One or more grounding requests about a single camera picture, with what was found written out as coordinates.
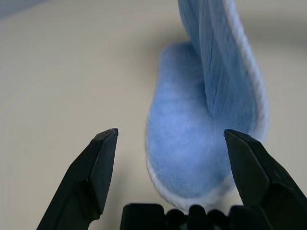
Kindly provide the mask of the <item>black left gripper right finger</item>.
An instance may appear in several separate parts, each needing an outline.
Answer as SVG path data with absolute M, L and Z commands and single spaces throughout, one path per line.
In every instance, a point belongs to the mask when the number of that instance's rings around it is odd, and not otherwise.
M 251 136 L 227 129 L 224 138 L 243 203 L 230 214 L 246 211 L 259 230 L 305 230 L 307 198 L 287 170 Z

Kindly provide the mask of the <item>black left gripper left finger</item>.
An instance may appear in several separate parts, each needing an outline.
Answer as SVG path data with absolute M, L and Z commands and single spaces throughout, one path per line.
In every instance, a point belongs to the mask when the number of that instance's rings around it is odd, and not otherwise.
M 97 134 L 73 161 L 39 230 L 86 230 L 104 212 L 112 179 L 118 129 Z

